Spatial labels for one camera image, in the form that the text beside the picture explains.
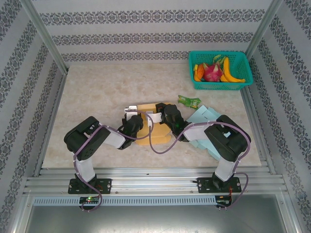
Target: patterned wallpaper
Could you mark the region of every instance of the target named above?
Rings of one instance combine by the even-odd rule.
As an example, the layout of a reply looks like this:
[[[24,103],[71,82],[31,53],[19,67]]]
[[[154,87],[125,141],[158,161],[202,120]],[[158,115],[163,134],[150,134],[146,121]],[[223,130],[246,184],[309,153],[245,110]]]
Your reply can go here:
[[[302,232],[311,232],[311,7],[286,0],[250,61],[250,86],[266,143]]]
[[[246,50],[271,0],[35,0],[68,65],[186,62]]]
[[[18,0],[0,1],[0,233],[33,176],[63,75]]]

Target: basket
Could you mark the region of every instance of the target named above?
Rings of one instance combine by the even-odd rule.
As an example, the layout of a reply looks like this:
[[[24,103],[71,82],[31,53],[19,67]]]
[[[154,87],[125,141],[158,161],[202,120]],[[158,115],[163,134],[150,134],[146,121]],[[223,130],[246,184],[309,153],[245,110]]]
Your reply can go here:
[[[227,56],[230,61],[230,73],[237,79],[245,79],[244,83],[222,83],[222,82],[197,82],[193,79],[193,68],[195,64],[203,62],[212,64],[213,58],[221,54]],[[247,58],[243,52],[233,51],[191,51],[189,54],[189,68],[191,81],[194,89],[201,90],[240,90],[253,83],[253,75]]]

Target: beige marble tabletop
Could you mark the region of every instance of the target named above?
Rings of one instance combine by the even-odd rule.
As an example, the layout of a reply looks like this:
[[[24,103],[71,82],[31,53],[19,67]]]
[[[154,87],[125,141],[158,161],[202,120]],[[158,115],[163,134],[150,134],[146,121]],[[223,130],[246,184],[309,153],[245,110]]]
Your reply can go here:
[[[226,114],[251,137],[251,150],[241,166],[260,166],[245,107],[239,91],[195,90],[188,64],[71,66],[57,111],[43,167],[73,167],[65,134],[89,116],[118,128],[124,108],[143,103],[177,104],[184,119],[195,110],[177,103],[178,95],[200,98],[206,107]],[[155,145],[163,151],[173,142]],[[217,166],[207,150],[178,142],[169,152],[155,154],[149,146],[133,143],[125,150],[103,144],[92,156],[94,167],[200,167]]]

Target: green snack bag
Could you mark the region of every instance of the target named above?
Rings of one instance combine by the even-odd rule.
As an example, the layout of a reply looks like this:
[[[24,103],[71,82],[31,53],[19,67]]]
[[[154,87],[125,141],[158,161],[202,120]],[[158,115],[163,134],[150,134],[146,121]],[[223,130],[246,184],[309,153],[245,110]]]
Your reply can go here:
[[[190,99],[190,108],[198,109],[198,105],[201,103],[201,100],[199,98]]]
[[[191,105],[191,100],[187,97],[184,97],[184,96],[181,96],[179,95],[178,96],[178,103],[182,103],[183,105],[185,105],[186,107],[190,107]]]

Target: light blue box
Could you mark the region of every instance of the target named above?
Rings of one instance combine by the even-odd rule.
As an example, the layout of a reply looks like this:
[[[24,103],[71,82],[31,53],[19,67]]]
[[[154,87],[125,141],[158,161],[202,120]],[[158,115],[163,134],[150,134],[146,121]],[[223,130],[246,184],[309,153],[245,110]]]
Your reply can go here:
[[[192,116],[187,120],[188,122],[192,123],[203,123],[208,121],[216,121],[218,117],[220,117],[221,114],[217,113],[212,108],[206,108],[205,106],[201,106],[198,110],[195,111]],[[197,147],[199,149],[205,150],[207,149],[209,154],[213,156],[213,158],[219,160],[220,154],[216,150],[216,148],[213,146],[210,140],[194,140],[190,142],[194,147]]]

